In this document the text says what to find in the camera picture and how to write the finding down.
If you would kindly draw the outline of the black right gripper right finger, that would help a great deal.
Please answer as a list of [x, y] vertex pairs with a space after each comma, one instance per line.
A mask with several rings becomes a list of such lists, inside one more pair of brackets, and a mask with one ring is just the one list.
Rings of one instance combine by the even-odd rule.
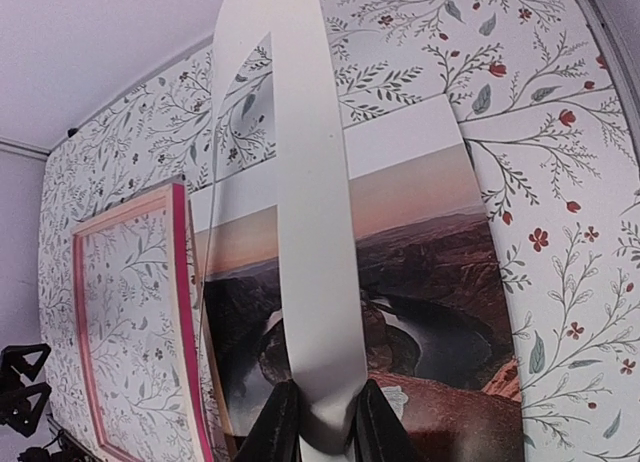
[[367, 380], [356, 398], [353, 442], [358, 462], [422, 461], [374, 379]]

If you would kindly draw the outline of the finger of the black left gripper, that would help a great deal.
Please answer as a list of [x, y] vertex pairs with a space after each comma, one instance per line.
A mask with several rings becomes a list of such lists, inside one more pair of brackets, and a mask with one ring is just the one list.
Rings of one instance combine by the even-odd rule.
[[1, 424], [23, 436], [32, 436], [51, 394], [47, 383], [38, 383], [1, 395]]
[[46, 343], [10, 345], [1, 351], [1, 377], [35, 380], [51, 353]]

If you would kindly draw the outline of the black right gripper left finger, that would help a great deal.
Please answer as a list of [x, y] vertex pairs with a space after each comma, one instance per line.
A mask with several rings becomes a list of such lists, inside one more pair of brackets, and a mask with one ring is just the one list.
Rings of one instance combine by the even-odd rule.
[[299, 421], [298, 386], [292, 379], [276, 384], [234, 461], [300, 461]]

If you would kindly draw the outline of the pink wooden picture frame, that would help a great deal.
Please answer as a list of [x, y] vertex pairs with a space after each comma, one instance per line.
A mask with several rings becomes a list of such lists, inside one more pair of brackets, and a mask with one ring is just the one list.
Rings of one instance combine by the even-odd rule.
[[210, 461], [191, 302], [185, 186], [72, 231], [76, 335], [97, 455]]

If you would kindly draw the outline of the canyon landscape photo print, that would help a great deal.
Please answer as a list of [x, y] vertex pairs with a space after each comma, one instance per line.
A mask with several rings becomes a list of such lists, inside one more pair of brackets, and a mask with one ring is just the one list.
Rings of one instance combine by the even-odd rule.
[[[520, 461], [521, 396], [499, 262], [450, 103], [435, 96], [345, 132], [370, 375], [429, 461]], [[208, 232], [235, 438], [290, 377], [276, 164], [192, 198]]]

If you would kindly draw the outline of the white mat board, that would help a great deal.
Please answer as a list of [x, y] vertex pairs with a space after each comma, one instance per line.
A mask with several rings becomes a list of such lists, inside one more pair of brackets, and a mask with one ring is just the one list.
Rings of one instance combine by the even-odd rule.
[[301, 457], [350, 459], [354, 400], [367, 378], [348, 171], [319, 0], [223, 0], [213, 104], [269, 38], [284, 335], [300, 389]]

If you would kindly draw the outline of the brown fibreboard backing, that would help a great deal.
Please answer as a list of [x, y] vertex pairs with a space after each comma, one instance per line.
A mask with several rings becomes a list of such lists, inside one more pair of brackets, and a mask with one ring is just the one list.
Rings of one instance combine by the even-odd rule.
[[233, 461], [238, 448], [222, 382], [218, 323], [214, 320], [215, 304], [212, 299], [212, 279], [209, 268], [209, 256], [213, 252], [213, 243], [209, 241], [207, 231], [196, 232], [193, 203], [189, 202], [187, 207], [190, 224], [188, 244], [191, 256], [192, 295], [195, 297], [192, 310], [204, 417], [215, 460]]

